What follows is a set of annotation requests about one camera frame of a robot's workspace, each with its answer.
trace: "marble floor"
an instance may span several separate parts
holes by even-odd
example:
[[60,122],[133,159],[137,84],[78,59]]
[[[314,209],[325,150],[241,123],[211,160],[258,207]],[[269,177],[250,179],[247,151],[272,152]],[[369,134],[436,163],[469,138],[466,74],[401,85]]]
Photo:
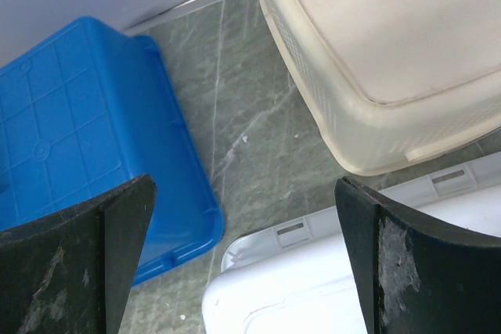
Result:
[[[346,172],[320,138],[258,0],[224,0],[148,31],[170,71],[226,216],[212,252],[132,289],[121,334],[204,333],[200,304],[240,236],[334,205]],[[360,178],[375,189],[501,149],[501,133],[436,160]]]

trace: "blue plastic tray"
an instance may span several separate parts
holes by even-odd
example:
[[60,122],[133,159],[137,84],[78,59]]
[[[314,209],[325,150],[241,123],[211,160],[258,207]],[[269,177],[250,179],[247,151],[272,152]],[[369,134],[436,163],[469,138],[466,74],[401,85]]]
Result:
[[224,228],[151,38],[81,18],[0,70],[0,230],[143,173],[158,196],[134,284],[207,252]]

